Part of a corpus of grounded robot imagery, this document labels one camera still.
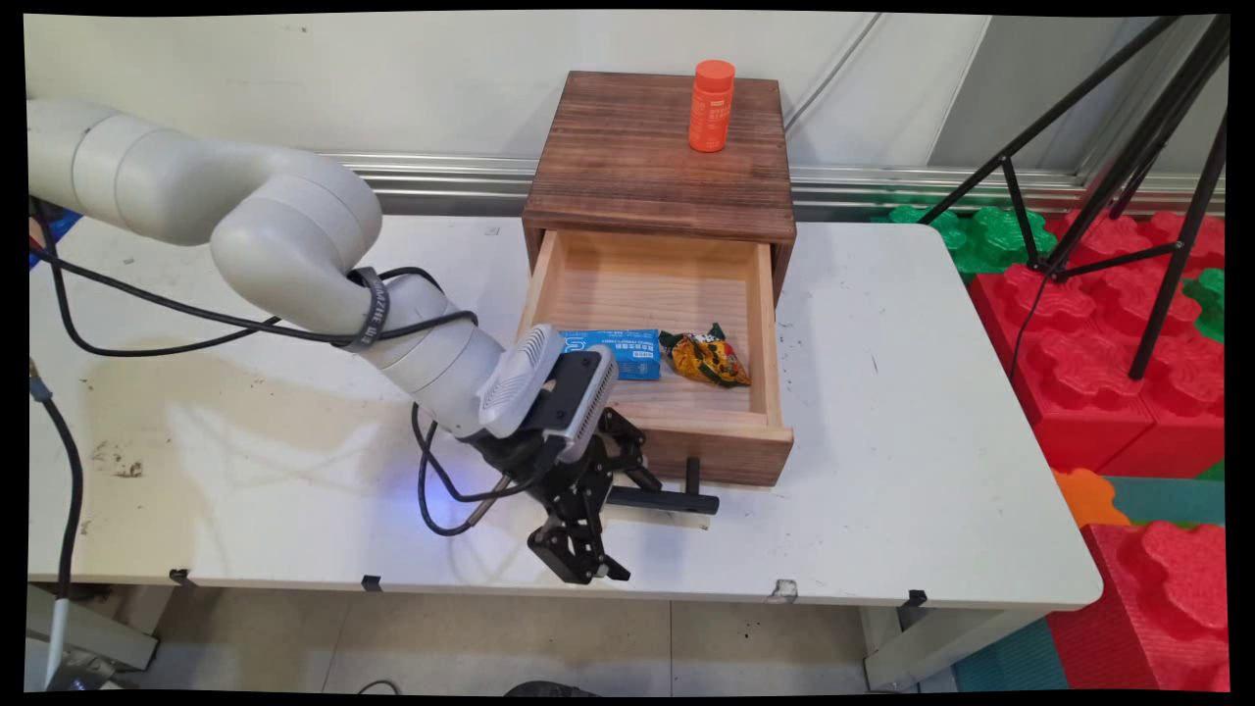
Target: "wooden cabinet top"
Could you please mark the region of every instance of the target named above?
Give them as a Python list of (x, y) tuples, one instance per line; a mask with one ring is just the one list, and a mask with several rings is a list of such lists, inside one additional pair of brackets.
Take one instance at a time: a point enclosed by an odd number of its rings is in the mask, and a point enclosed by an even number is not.
[(719, 152), (689, 147), (692, 103), (692, 75), (570, 71), (525, 227), (791, 245), (779, 84), (735, 79)]

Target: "tiled floor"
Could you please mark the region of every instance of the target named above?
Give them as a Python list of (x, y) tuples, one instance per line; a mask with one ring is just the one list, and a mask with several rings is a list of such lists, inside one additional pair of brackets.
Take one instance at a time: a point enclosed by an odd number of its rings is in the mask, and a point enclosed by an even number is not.
[(866, 691), (851, 608), (665, 601), (179, 589), (142, 688), (602, 696)]

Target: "cable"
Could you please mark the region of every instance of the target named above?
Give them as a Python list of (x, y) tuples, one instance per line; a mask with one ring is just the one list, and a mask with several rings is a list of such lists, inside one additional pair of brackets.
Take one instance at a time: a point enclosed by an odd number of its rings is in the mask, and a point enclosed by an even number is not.
[[(48, 222), (48, 212), (44, 208), (41, 201), (35, 199), (34, 203), (34, 217), (35, 222), (39, 223), (40, 232), (44, 233), (44, 242), (48, 252), (56, 257), (56, 237), (53, 234), (53, 228)], [(203, 347), (211, 347), (213, 345), (221, 345), (223, 342), (231, 342), (232, 340), (238, 340), (246, 335), (252, 335), (257, 332), (256, 330), (238, 330), (236, 332), (222, 335), (218, 337), (211, 337), (210, 340), (202, 340), (200, 342), (190, 342), (187, 345), (173, 345), (169, 347), (146, 347), (146, 349), (115, 349), (115, 347), (98, 347), (88, 342), (74, 326), (74, 317), (70, 313), (69, 296), (65, 292), (65, 276), (61, 273), (61, 267), (59, 263), (49, 262), (49, 267), (53, 270), (53, 288), (56, 291), (56, 306), (61, 313), (61, 325), (65, 327), (67, 335), (75, 345), (93, 352), (95, 356), (105, 356), (109, 359), (149, 359), (157, 356), (173, 356), (176, 352), (190, 352), (192, 350), (201, 350)], [(266, 319), (265, 324), (274, 324), (281, 321), (279, 316), (271, 316)]]
[(867, 33), (871, 31), (871, 28), (876, 26), (876, 23), (880, 21), (881, 15), (884, 14), (885, 13), (876, 13), (875, 15), (871, 16), (870, 20), (867, 20), (867, 24), (863, 26), (863, 30), (858, 33), (858, 38), (855, 39), (855, 43), (850, 45), (850, 49), (846, 49), (846, 53), (841, 55), (841, 59), (837, 60), (837, 65), (832, 66), (832, 70), (828, 71), (827, 78), (823, 79), (823, 83), (820, 84), (820, 88), (816, 88), (814, 93), (812, 93), (811, 97), (807, 98), (804, 103), (802, 103), (802, 107), (798, 108), (797, 110), (793, 110), (793, 114), (789, 115), (788, 122), (784, 124), (784, 132), (788, 132), (789, 128), (793, 127), (793, 123), (796, 123), (797, 119), (802, 117), (802, 113), (804, 113), (806, 109), (811, 107), (811, 103), (813, 103), (814, 99), (818, 98), (821, 93), (823, 93), (823, 89), (827, 88), (830, 83), (832, 83), (832, 79), (836, 78), (837, 73), (841, 71), (841, 66), (846, 65), (846, 61), (850, 60), (850, 56), (852, 56), (853, 53), (858, 49), (858, 45), (862, 44), (862, 40), (867, 36)]
[(423, 449), (423, 455), (418, 461), (418, 512), (419, 514), (423, 515), (423, 524), (427, 525), (427, 529), (434, 532), (441, 537), (457, 537), (473, 527), (471, 524), (469, 518), (461, 525), (453, 528), (442, 528), (441, 525), (435, 524), (435, 520), (432, 519), (430, 513), (427, 512), (427, 460), (430, 458), (430, 453), (428, 451), (428, 449), (430, 449), (432, 438), (434, 435), (435, 435), (435, 423), (432, 423), (430, 429), (428, 429), (427, 431), (427, 443), (425, 444), (423, 441), (418, 443), (418, 445)]
[[(218, 322), (223, 322), (223, 324), (231, 324), (233, 326), (240, 326), (242, 329), (248, 329), (248, 330), (261, 330), (261, 331), (266, 331), (266, 332), (274, 332), (276, 335), (286, 335), (289, 337), (300, 337), (302, 340), (312, 340), (315, 342), (338, 342), (338, 344), (344, 345), (344, 344), (353, 342), (353, 340), (356, 337), (354, 335), (334, 335), (334, 334), (324, 334), (324, 332), (312, 332), (312, 331), (307, 331), (307, 330), (302, 330), (302, 329), (295, 329), (295, 327), (290, 327), (290, 326), (276, 326), (274, 324), (251, 321), (248, 319), (241, 319), (240, 316), (232, 316), (232, 315), (228, 315), (228, 313), (220, 313), (217, 311), (210, 311), (208, 308), (201, 308), (200, 306), (192, 306), (190, 303), (183, 303), (182, 301), (176, 301), (173, 298), (167, 298), (167, 297), (161, 296), (158, 293), (153, 293), (151, 291), (139, 288), (138, 286), (133, 286), (133, 285), (129, 285), (129, 283), (127, 283), (124, 281), (118, 281), (118, 280), (115, 280), (115, 278), (113, 278), (110, 276), (105, 276), (105, 275), (102, 275), (102, 273), (99, 273), (97, 271), (89, 270), (87, 267), (82, 267), (79, 265), (75, 265), (74, 262), (68, 262), (68, 261), (61, 260), (60, 257), (56, 257), (55, 255), (53, 255), (53, 253), (50, 253), (50, 252), (48, 252), (48, 251), (45, 251), (45, 250), (43, 250), (40, 247), (35, 247), (34, 245), (28, 245), (26, 247), (30, 250), (31, 255), (39, 257), (40, 260), (43, 260), (45, 262), (55, 263), (55, 265), (58, 265), (60, 267), (64, 267), (67, 271), (77, 273), (77, 275), (82, 276), (82, 277), (85, 277), (85, 278), (89, 278), (92, 281), (103, 283), (105, 286), (112, 286), (113, 288), (117, 288), (117, 290), (120, 290), (120, 291), (125, 291), (127, 293), (131, 293), (132, 296), (138, 296), (139, 298), (144, 298), (146, 301), (152, 301), (153, 303), (159, 303), (162, 306), (166, 306), (167, 308), (173, 308), (176, 311), (179, 311), (179, 312), (183, 312), (183, 313), (190, 313), (192, 316), (200, 316), (202, 319), (210, 319), (211, 321), (218, 321)], [(400, 337), (403, 335), (409, 335), (412, 332), (418, 332), (420, 330), (427, 330), (427, 329), (430, 329), (430, 327), (435, 327), (438, 325), (443, 325), (443, 324), (447, 324), (449, 321), (456, 321), (458, 319), (471, 319), (471, 321), (474, 322), (476, 325), (479, 324), (479, 317), (474, 315), (474, 311), (461, 310), (461, 311), (453, 311), (453, 312), (449, 312), (449, 313), (443, 313), (443, 315), (439, 315), (439, 316), (425, 319), (425, 320), (418, 321), (417, 324), (409, 324), (409, 325), (405, 325), (405, 326), (400, 326), (400, 327), (385, 330), (382, 334), (379, 334), (379, 340), (388, 340), (388, 339), (392, 339), (392, 337)]]
[(48, 390), (39, 377), (35, 361), (30, 360), (30, 398), (44, 406), (48, 416), (56, 428), (56, 435), (61, 438), (65, 446), (65, 455), (70, 463), (70, 509), (65, 518), (65, 534), (61, 535), (61, 556), (56, 564), (56, 602), (53, 606), (53, 628), (48, 640), (48, 667), (45, 671), (44, 687), (46, 688), (60, 666), (61, 650), (65, 643), (65, 623), (69, 616), (70, 596), (70, 566), (74, 559), (74, 537), (78, 534), (79, 517), (83, 512), (83, 460), (78, 454), (78, 445), (74, 444), (74, 435), (70, 434), (65, 418), (53, 403), (53, 393)]
[[(418, 441), (418, 448), (422, 450), (422, 456), (419, 456), (418, 461), (418, 510), (423, 515), (423, 524), (427, 525), (427, 529), (432, 530), (433, 533), (441, 537), (457, 537), (467, 532), (483, 518), (484, 513), (488, 512), (488, 508), (492, 505), (492, 503), (496, 503), (502, 498), (518, 495), (520, 493), (523, 493), (530, 488), (532, 488), (533, 485), (536, 485), (537, 483), (540, 483), (541, 478), (545, 477), (542, 472), (537, 470), (533, 472), (532, 477), (528, 478), (526, 482), (513, 488), (506, 488), (502, 490), (489, 490), (487, 493), (474, 493), (471, 495), (462, 495), (461, 493), (458, 493), (458, 489), (453, 487), (453, 482), (449, 479), (449, 475), (444, 473), (444, 469), (441, 468), (439, 461), (435, 460), (435, 455), (432, 454), (432, 439), (435, 436), (435, 423), (432, 423), (430, 426), (427, 428), (427, 438), (424, 439), (422, 431), (418, 428), (417, 404), (410, 409), (409, 423), (410, 428), (414, 430), (414, 440)], [(435, 469), (435, 474), (441, 477), (441, 482), (444, 483), (444, 489), (448, 490), (449, 495), (453, 497), (454, 500), (459, 503), (483, 503), (481, 508), (471, 513), (471, 515), (466, 519), (466, 522), (463, 522), (457, 527), (444, 528), (435, 524), (435, 520), (432, 519), (432, 515), (427, 509), (428, 461), (430, 461), (432, 468)]]
[(1028, 315), (1024, 316), (1024, 322), (1020, 324), (1020, 330), (1015, 334), (1015, 350), (1012, 352), (1012, 366), (1010, 372), (1007, 375), (1007, 381), (1015, 386), (1015, 364), (1019, 361), (1019, 344), (1024, 337), (1024, 330), (1028, 329), (1028, 322), (1033, 320), (1033, 313), (1037, 312), (1037, 305), (1042, 302), (1042, 293), (1045, 291), (1045, 282), (1050, 280), (1050, 272), (1047, 271), (1042, 275), (1042, 286), (1037, 287), (1037, 298), (1033, 300), (1033, 305), (1029, 306)]
[(537, 483), (540, 483), (541, 477), (543, 475), (540, 473), (533, 474), (526, 482), (506, 490), (489, 490), (486, 493), (473, 493), (471, 495), (462, 495), (461, 493), (458, 493), (458, 489), (453, 487), (453, 482), (449, 479), (449, 475), (444, 472), (444, 469), (441, 468), (441, 464), (435, 460), (435, 456), (432, 455), (430, 445), (432, 445), (432, 435), (435, 433), (435, 423), (432, 423), (432, 425), (427, 429), (427, 440), (423, 439), (423, 434), (418, 429), (418, 404), (414, 404), (414, 406), (410, 409), (409, 425), (410, 429), (414, 430), (414, 440), (418, 441), (418, 448), (423, 450), (424, 456), (432, 458), (432, 469), (435, 470), (435, 475), (441, 477), (441, 482), (444, 484), (444, 489), (448, 490), (449, 495), (453, 497), (453, 499), (457, 500), (458, 503), (479, 503), (481, 500), (499, 500), (502, 498), (510, 498), (511, 495), (518, 495), (520, 493), (523, 493), (527, 489), (536, 485)]
[(365, 693), (368, 688), (370, 688), (370, 687), (373, 687), (373, 686), (379, 686), (379, 685), (382, 685), (382, 683), (383, 683), (383, 685), (387, 685), (387, 686), (388, 686), (389, 688), (392, 688), (392, 690), (393, 690), (393, 693), (395, 693), (397, 696), (400, 696), (400, 695), (402, 695), (402, 693), (400, 693), (400, 687), (399, 687), (399, 686), (397, 686), (397, 685), (395, 685), (395, 683), (394, 683), (394, 682), (393, 682), (392, 680), (375, 680), (375, 681), (373, 681), (373, 682), (368, 683), (366, 686), (361, 687), (361, 691), (359, 691), (358, 693), (359, 693), (359, 695), (361, 695), (361, 693)]
[[(153, 293), (151, 291), (139, 288), (137, 286), (125, 283), (123, 281), (118, 281), (118, 280), (115, 280), (113, 277), (102, 275), (102, 273), (95, 272), (93, 270), (88, 270), (87, 267), (80, 267), (79, 265), (75, 265), (73, 262), (67, 262), (65, 260), (61, 260), (60, 256), (56, 252), (56, 241), (55, 241), (55, 237), (53, 237), (53, 233), (51, 233), (51, 231), (50, 231), (50, 228), (48, 226), (46, 213), (44, 212), (41, 203), (36, 202), (36, 204), (35, 204), (35, 213), (36, 213), (35, 219), (39, 222), (40, 229), (44, 233), (44, 238), (45, 238), (45, 243), (46, 243), (45, 245), (46, 250), (41, 250), (41, 248), (38, 248), (38, 247), (35, 247), (35, 246), (31, 245), (31, 246), (29, 246), (30, 252), (33, 255), (35, 255), (36, 257), (39, 257), (40, 260), (44, 260), (45, 262), (48, 262), (49, 266), (53, 270), (53, 285), (54, 285), (54, 288), (56, 291), (56, 303), (58, 303), (58, 307), (60, 310), (61, 324), (65, 326), (65, 332), (70, 336), (70, 339), (79, 347), (87, 350), (88, 352), (94, 352), (94, 355), (98, 355), (98, 356), (109, 356), (109, 357), (118, 357), (118, 359), (142, 359), (142, 357), (154, 357), (154, 356), (171, 356), (171, 355), (176, 355), (176, 352), (187, 352), (190, 350), (200, 350), (200, 349), (205, 349), (205, 347), (211, 347), (213, 345), (221, 345), (223, 342), (230, 342), (232, 340), (238, 340), (240, 337), (243, 337), (246, 335), (251, 335), (254, 332), (257, 332), (259, 330), (260, 331), (266, 331), (266, 332), (275, 332), (275, 334), (279, 334), (279, 335), (287, 335), (287, 336), (291, 336), (291, 337), (300, 337), (300, 339), (304, 339), (304, 340), (316, 340), (316, 341), (325, 341), (325, 342), (348, 342), (348, 341), (353, 340), (353, 337), (354, 337), (354, 336), (348, 336), (348, 335), (316, 334), (316, 332), (310, 332), (310, 331), (305, 331), (305, 330), (300, 330), (300, 329), (292, 329), (292, 327), (287, 327), (287, 326), (276, 326), (274, 324), (277, 322), (277, 321), (280, 321), (280, 320), (282, 320), (279, 316), (271, 316), (270, 319), (266, 319), (265, 321), (250, 321), (247, 319), (240, 319), (237, 316), (231, 316), (231, 315), (227, 315), (227, 313), (220, 313), (217, 311), (210, 311), (207, 308), (200, 308), (197, 306), (183, 303), (183, 302), (176, 301), (173, 298), (167, 298), (164, 296), (161, 296), (158, 293)], [(236, 331), (236, 332), (232, 332), (232, 334), (228, 334), (228, 335), (223, 335), (223, 336), (218, 336), (218, 337), (213, 337), (213, 339), (210, 339), (210, 340), (202, 340), (200, 342), (191, 342), (191, 344), (187, 344), (187, 345), (176, 345), (176, 346), (171, 346), (171, 347), (149, 347), (149, 349), (136, 349), (136, 350), (119, 350), (119, 349), (99, 347), (99, 346), (92, 345), (90, 342), (88, 342), (87, 340), (84, 340), (82, 335), (79, 335), (78, 329), (75, 329), (75, 326), (74, 326), (74, 319), (73, 319), (73, 315), (70, 313), (70, 308), (69, 308), (69, 297), (68, 297), (67, 291), (65, 291), (65, 281), (64, 281), (64, 276), (61, 273), (63, 268), (69, 270), (70, 272), (77, 273), (79, 276), (83, 276), (85, 278), (97, 281), (99, 283), (104, 283), (107, 286), (112, 286), (114, 288), (118, 288), (118, 290), (124, 291), (127, 293), (131, 293), (133, 296), (138, 296), (139, 298), (144, 298), (144, 300), (151, 301), (153, 303), (159, 303), (162, 306), (167, 306), (169, 308), (174, 308), (176, 311), (181, 311), (181, 312), (190, 313), (190, 315), (193, 315), (193, 316), (200, 316), (200, 317), (205, 317), (205, 319), (210, 319), (210, 320), (216, 320), (216, 321), (231, 324), (231, 325), (237, 325), (237, 326), (240, 326), (240, 327), (242, 327), (245, 330), (240, 330), (240, 331)], [(417, 275), (417, 276), (422, 276), (427, 281), (432, 282), (432, 286), (434, 286), (435, 288), (438, 288), (441, 292), (444, 291), (441, 287), (441, 285), (435, 281), (435, 277), (433, 277), (427, 270), (424, 270), (422, 267), (397, 267), (397, 268), (388, 270), (388, 271), (380, 273), (379, 277), (387, 280), (387, 278), (400, 276), (400, 275)], [(438, 326), (438, 325), (453, 321), (453, 320), (463, 319), (463, 317), (469, 317), (476, 325), (478, 325), (478, 322), (479, 322), (478, 316), (476, 316), (473, 311), (468, 311), (468, 310), (453, 311), (451, 313), (444, 313), (444, 315), (441, 315), (441, 316), (434, 316), (434, 317), (419, 321), (417, 324), (410, 324), (410, 325), (407, 325), (407, 326), (402, 326), (402, 327), (398, 327), (398, 329), (392, 329), (392, 330), (384, 331), (383, 334), (379, 335), (379, 339), (383, 340), (383, 339), (398, 337), (398, 336), (402, 336), (402, 335), (408, 335), (410, 332), (417, 332), (417, 331), (420, 331), (420, 330), (434, 327), (434, 326)], [(449, 495), (453, 497), (453, 499), (457, 500), (457, 502), (459, 502), (459, 503), (496, 502), (497, 499), (501, 499), (501, 498), (510, 498), (511, 495), (518, 495), (520, 493), (525, 493), (530, 488), (532, 488), (533, 485), (536, 485), (540, 482), (541, 477), (543, 475), (541, 473), (536, 473), (536, 474), (532, 475), (532, 478), (527, 479), (525, 483), (522, 483), (520, 485), (516, 485), (513, 488), (507, 488), (507, 489), (502, 489), (502, 490), (492, 490), (492, 492), (487, 492), (487, 493), (477, 493), (477, 494), (471, 494), (471, 495), (463, 495), (453, 485), (452, 479), (449, 479), (448, 474), (444, 472), (444, 468), (441, 466), (439, 461), (435, 459), (435, 455), (432, 454), (430, 444), (432, 444), (433, 436), (435, 435), (435, 426), (437, 426), (435, 423), (432, 423), (432, 426), (430, 426), (430, 429), (428, 430), (428, 434), (427, 434), (427, 439), (424, 439), (423, 435), (420, 434), (419, 428), (418, 428), (418, 405), (417, 404), (414, 404), (413, 410), (410, 413), (410, 426), (414, 430), (414, 439), (418, 441), (418, 446), (422, 450), (422, 456), (419, 459), (419, 465), (418, 465), (418, 507), (419, 507), (419, 512), (423, 515), (423, 522), (435, 534), (439, 534), (439, 535), (443, 535), (443, 537), (454, 537), (454, 535), (464, 533), (466, 530), (468, 530), (472, 527), (474, 527), (474, 524), (478, 522), (478, 518), (483, 517), (483, 512), (486, 512), (487, 508), (483, 508), (481, 510), (477, 510), (476, 513), (472, 513), (471, 518), (467, 522), (462, 523), (461, 525), (458, 525), (456, 528), (442, 528), (442, 527), (437, 525), (432, 520), (430, 514), (428, 513), (428, 509), (427, 509), (427, 466), (428, 466), (428, 464), (430, 464), (430, 466), (435, 470), (435, 474), (441, 478), (441, 482), (444, 484), (444, 488), (446, 488), (446, 490), (448, 490)], [(77, 528), (77, 525), (78, 525), (78, 519), (77, 519), (77, 515), (75, 515), (74, 527)], [(70, 532), (69, 542), (70, 542), (72, 548), (73, 548), (73, 542), (74, 542), (73, 532)]]

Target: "open drawer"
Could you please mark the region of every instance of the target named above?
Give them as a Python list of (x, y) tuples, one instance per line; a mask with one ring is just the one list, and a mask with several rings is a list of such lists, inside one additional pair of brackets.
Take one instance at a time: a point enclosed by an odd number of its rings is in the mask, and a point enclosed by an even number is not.
[(680, 377), (666, 361), (656, 381), (615, 382), (609, 406), (645, 433), (650, 472), (776, 485), (793, 430), (781, 423), (771, 246), (590, 231), (545, 231), (520, 332), (645, 329), (705, 332), (718, 321), (750, 375), (722, 389)]

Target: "wooden cabinet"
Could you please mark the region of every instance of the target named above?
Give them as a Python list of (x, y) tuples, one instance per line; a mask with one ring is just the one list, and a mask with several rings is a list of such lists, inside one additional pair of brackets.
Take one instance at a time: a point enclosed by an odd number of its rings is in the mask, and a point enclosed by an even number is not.
[(728, 145), (688, 145), (692, 76), (571, 71), (523, 208), (532, 280), (521, 330), (718, 321), (745, 389), (617, 381), (610, 405), (645, 431), (649, 468), (774, 485), (793, 446), (781, 420), (774, 302), (796, 226), (774, 80), (737, 79)]

